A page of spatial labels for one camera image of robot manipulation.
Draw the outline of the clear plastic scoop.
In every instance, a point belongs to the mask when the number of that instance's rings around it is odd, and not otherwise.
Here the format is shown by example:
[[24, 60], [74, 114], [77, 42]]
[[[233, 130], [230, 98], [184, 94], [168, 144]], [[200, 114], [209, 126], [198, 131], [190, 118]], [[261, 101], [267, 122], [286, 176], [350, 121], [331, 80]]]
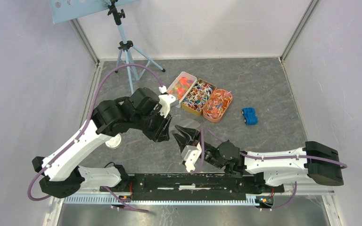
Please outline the clear plastic scoop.
[[179, 126], [190, 129], [197, 129], [200, 127], [200, 123], [193, 119], [185, 119], [178, 123]]

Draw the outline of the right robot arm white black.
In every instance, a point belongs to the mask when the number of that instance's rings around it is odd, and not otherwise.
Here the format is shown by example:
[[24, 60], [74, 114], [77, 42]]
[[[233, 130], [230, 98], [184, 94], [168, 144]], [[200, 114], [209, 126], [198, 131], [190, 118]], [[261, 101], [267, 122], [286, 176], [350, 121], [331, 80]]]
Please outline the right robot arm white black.
[[229, 140], [214, 147], [204, 141], [204, 132], [197, 129], [179, 125], [175, 129], [173, 136], [190, 173], [199, 173], [207, 162], [229, 176], [253, 175], [254, 188], [259, 192], [292, 182], [344, 185], [342, 170], [347, 165], [340, 162], [337, 150], [316, 141], [306, 141], [303, 147], [288, 151], [245, 152]]

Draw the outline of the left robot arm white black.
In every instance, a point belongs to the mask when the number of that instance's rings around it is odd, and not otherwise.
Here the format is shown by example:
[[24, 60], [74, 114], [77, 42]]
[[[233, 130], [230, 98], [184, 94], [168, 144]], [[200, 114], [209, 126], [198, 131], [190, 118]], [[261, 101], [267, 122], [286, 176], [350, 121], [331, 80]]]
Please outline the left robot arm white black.
[[80, 189], [113, 187], [123, 192], [129, 187], [129, 176], [121, 165], [88, 168], [81, 162], [101, 144], [130, 129], [137, 129], [154, 142], [169, 140], [173, 95], [157, 95], [148, 88], [139, 88], [129, 97], [105, 100], [92, 110], [78, 132], [62, 147], [47, 157], [37, 156], [32, 164], [37, 172], [41, 191], [56, 198], [65, 198]]

